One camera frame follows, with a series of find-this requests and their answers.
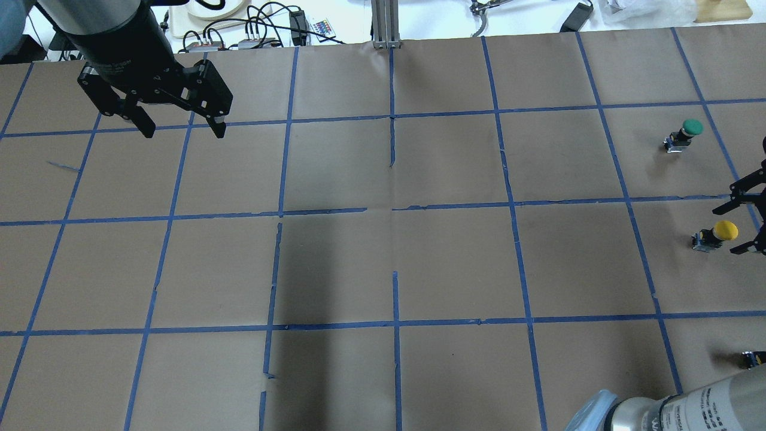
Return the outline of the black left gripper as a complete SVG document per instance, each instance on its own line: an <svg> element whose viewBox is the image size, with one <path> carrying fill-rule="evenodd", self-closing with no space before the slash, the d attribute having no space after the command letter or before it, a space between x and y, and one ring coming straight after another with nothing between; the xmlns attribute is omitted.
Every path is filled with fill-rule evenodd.
<svg viewBox="0 0 766 431"><path fill-rule="evenodd" d="M102 115L118 115L151 138L156 124L139 102L173 104L224 138L232 91L212 61L184 68L175 60L150 6L66 6L65 13L63 34L87 60L78 84Z"/></svg>

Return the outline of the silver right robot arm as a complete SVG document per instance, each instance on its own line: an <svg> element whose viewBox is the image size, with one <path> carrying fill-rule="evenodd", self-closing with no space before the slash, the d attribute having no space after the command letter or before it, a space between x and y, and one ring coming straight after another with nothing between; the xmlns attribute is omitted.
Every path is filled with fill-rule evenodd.
<svg viewBox="0 0 766 431"><path fill-rule="evenodd" d="M181 215L279 223L265 430L764 429L764 258L692 251L736 156L760 166L764 60L669 32L512 59L212 53L228 144L189 144Z"/></svg>

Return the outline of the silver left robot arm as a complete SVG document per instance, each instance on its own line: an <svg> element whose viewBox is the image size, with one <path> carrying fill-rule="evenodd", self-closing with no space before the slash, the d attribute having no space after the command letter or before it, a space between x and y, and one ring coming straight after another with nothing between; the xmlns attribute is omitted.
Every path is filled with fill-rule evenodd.
<svg viewBox="0 0 766 431"><path fill-rule="evenodd" d="M55 28L84 55L78 84L107 117L131 122L146 138L156 124L146 104L203 114L192 69L175 58L146 1L40 1Z"/></svg>

